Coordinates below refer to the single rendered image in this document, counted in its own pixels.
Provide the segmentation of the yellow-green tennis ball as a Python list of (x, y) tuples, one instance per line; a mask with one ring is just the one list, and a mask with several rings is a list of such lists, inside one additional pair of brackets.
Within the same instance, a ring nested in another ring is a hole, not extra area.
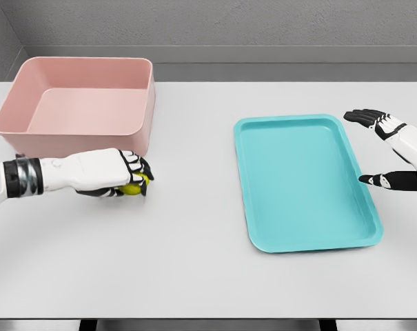
[(126, 185), (119, 186), (119, 190), (125, 194), (125, 195), (142, 195), (145, 196), (147, 194), (147, 186), (150, 182), (150, 179), (146, 174), (143, 173), (137, 173), (136, 175), (139, 175), (143, 178), (142, 183), (128, 183)]

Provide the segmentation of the blue plastic tray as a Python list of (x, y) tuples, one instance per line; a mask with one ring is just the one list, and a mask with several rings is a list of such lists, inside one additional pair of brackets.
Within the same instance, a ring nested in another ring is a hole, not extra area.
[(266, 253), (364, 248), (383, 225), (342, 123), (328, 114), (234, 126), (250, 241)]

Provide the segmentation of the pink plastic basket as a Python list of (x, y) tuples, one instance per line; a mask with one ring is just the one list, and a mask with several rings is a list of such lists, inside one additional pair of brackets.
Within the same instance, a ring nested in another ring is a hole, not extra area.
[(145, 156), (153, 64), (132, 57), (33, 57), (0, 107), (0, 136), (28, 157), (117, 148)]

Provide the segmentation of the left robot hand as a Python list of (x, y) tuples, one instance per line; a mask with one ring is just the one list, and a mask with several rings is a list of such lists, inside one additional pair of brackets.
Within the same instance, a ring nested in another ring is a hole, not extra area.
[(81, 152), (63, 161), (68, 178), (77, 193), (91, 197), (125, 196), (119, 186), (142, 183), (137, 173), (154, 179), (149, 163), (131, 150), (108, 148)]

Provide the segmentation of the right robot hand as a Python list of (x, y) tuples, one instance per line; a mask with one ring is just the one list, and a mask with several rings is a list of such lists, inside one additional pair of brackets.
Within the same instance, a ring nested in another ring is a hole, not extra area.
[(386, 190), (417, 192), (417, 127), (380, 110), (351, 110), (343, 115), (346, 121), (373, 130), (413, 171), (363, 174), (358, 180)]

